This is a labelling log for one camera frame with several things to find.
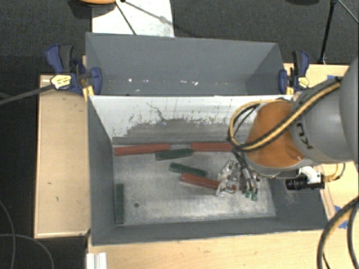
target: bin floor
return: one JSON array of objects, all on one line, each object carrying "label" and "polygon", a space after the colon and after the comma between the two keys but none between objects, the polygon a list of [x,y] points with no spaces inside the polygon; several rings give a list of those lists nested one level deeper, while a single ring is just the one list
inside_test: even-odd
[{"label": "bin floor", "polygon": [[157,161],[154,154],[114,157],[114,183],[124,184],[124,225],[162,224],[275,215],[267,180],[262,179],[257,201],[242,193],[215,195],[213,189],[180,181],[169,171],[170,163],[206,170],[217,175],[228,159],[227,152],[195,152],[182,159]]}]

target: wooden board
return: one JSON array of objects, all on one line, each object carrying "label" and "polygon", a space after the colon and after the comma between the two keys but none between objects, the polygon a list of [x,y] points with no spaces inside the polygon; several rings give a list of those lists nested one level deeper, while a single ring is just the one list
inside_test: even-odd
[{"label": "wooden board", "polygon": [[[311,65],[310,85],[327,75],[342,76],[347,66]],[[84,235],[90,228],[89,182],[86,159],[85,101],[50,91],[40,96],[38,167],[36,173],[35,237]],[[326,174],[335,166],[323,166]],[[341,180],[330,183],[327,212],[358,195],[358,174],[348,164]],[[355,234],[359,234],[355,221]],[[107,252],[108,268],[316,268],[321,231],[213,238],[177,242],[89,246]],[[351,268],[346,231],[337,229],[325,253],[331,268]]]}]

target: green wooden block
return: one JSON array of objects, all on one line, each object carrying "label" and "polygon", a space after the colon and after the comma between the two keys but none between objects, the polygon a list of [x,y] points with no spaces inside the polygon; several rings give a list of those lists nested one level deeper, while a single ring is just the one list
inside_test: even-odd
[{"label": "green wooden block", "polygon": [[176,163],[171,163],[169,170],[174,173],[190,173],[201,177],[205,177],[207,175],[207,171]]},{"label": "green wooden block", "polygon": [[159,151],[156,152],[157,160],[166,160],[166,159],[179,159],[181,157],[188,157],[193,154],[192,149],[179,149],[179,150],[168,150],[168,151]]},{"label": "green wooden block", "polygon": [[114,196],[116,224],[123,224],[125,222],[125,189],[122,183],[115,185]]}]

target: yellow cable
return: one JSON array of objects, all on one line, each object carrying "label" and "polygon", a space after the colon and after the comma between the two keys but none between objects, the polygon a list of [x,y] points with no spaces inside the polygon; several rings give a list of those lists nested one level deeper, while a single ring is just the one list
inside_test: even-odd
[{"label": "yellow cable", "polygon": [[269,104],[269,103],[281,102],[281,101],[283,102],[284,100],[250,101],[249,103],[244,104],[244,105],[240,106],[238,109],[236,109],[236,111],[233,113],[233,115],[231,117],[231,121],[229,122],[229,137],[231,138],[232,142],[236,145],[240,145],[234,138],[234,133],[233,133],[234,120],[236,119],[238,113],[240,113],[243,109],[248,108],[251,105]]},{"label": "yellow cable", "polygon": [[337,180],[340,177],[340,175],[342,174],[344,169],[345,169],[345,164],[343,164],[343,167],[342,167],[341,171],[339,171],[339,165],[336,164],[335,173],[333,173],[331,175],[326,175],[324,177],[324,182],[332,182],[334,180]]},{"label": "yellow cable", "polygon": [[[262,140],[260,140],[259,142],[250,145],[250,146],[245,146],[243,148],[241,148],[242,150],[255,150],[257,147],[260,147],[264,144],[266,144],[267,142],[271,141],[273,138],[275,138],[278,134],[280,134],[283,130],[285,130],[294,120],[296,120],[305,110],[307,110],[315,101],[319,100],[320,98],[322,98],[323,96],[325,96],[326,94],[338,89],[340,87],[340,83],[337,82],[321,91],[319,91],[318,93],[316,93],[315,95],[313,95],[312,97],[310,97],[308,99],[308,101],[306,101],[303,106],[294,113],[294,115],[292,115],[288,120],[286,120],[280,127],[278,127],[273,133],[271,133],[270,135],[268,135],[267,137],[263,138]],[[229,124],[229,137],[231,139],[231,141],[238,146],[241,146],[241,144],[239,142],[236,141],[236,139],[233,136],[233,124],[234,124],[234,120],[236,118],[236,115],[243,109],[246,108],[249,105],[253,105],[253,104],[262,104],[265,102],[273,102],[273,101],[280,101],[280,100],[269,100],[269,101],[257,101],[257,102],[250,102],[246,105],[243,105],[241,107],[239,107],[235,113],[233,114],[232,118],[231,118],[231,122]]]}]

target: black floor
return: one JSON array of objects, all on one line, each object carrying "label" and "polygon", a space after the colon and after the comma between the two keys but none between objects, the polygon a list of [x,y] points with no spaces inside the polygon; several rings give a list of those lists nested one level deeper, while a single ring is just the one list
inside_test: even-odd
[{"label": "black floor", "polygon": [[[358,0],[341,0],[358,16]],[[330,0],[171,0],[176,36],[271,41],[284,62],[304,50],[317,62]],[[35,89],[42,72],[51,72],[44,51],[72,44],[85,53],[91,9],[67,0],[0,0],[0,92],[16,95]],[[326,62],[349,64],[358,56],[358,24],[336,5]],[[0,200],[17,234],[32,236],[36,162],[36,98],[0,106]],[[0,210],[0,234],[10,233]],[[9,268],[12,243],[0,237],[0,269]],[[55,268],[83,268],[84,238],[45,240]],[[50,268],[35,243],[17,239],[16,268]]]}]

